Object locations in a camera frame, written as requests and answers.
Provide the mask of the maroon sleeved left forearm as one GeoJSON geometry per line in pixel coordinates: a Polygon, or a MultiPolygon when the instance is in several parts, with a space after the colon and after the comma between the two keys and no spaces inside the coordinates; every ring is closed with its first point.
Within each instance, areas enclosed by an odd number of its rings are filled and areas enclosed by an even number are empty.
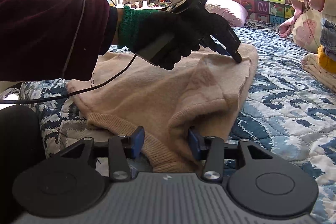
{"type": "Polygon", "coordinates": [[[117,21],[106,0],[1,0],[1,80],[90,80],[117,21]]]}

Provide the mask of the black gloved left hand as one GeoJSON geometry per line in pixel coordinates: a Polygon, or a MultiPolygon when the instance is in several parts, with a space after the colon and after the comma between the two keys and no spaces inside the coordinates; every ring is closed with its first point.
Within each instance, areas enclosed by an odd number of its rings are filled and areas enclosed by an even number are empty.
{"type": "Polygon", "coordinates": [[[141,50],[161,39],[167,43],[154,55],[152,64],[166,70],[172,70],[182,57],[200,49],[195,31],[173,12],[135,10],[128,6],[118,10],[114,43],[119,48],[127,47],[139,55],[141,50]]]}

